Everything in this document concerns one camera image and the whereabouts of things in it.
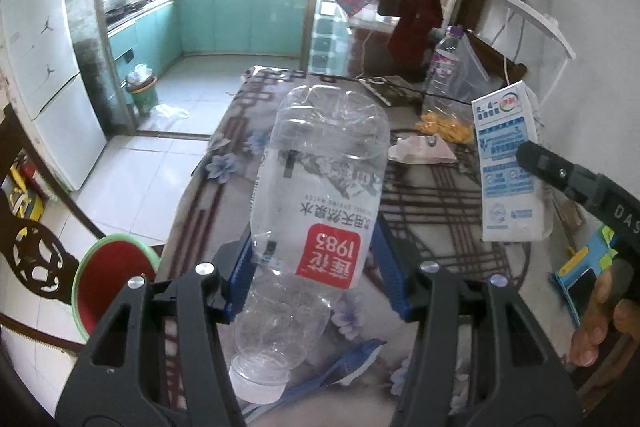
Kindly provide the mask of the right hand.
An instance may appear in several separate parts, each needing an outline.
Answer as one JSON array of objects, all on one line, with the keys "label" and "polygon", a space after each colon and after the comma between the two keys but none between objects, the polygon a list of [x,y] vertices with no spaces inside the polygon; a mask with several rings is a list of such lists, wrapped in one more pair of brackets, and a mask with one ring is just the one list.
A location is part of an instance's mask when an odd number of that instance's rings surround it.
[{"label": "right hand", "polygon": [[588,367],[597,362],[600,346],[611,325],[617,332],[629,335],[632,339],[624,361],[620,362],[622,367],[628,364],[639,347],[639,306],[631,300],[623,299],[614,309],[609,308],[606,303],[611,296],[612,287],[613,277],[608,268],[597,278],[582,323],[570,342],[570,361],[577,366]]}]

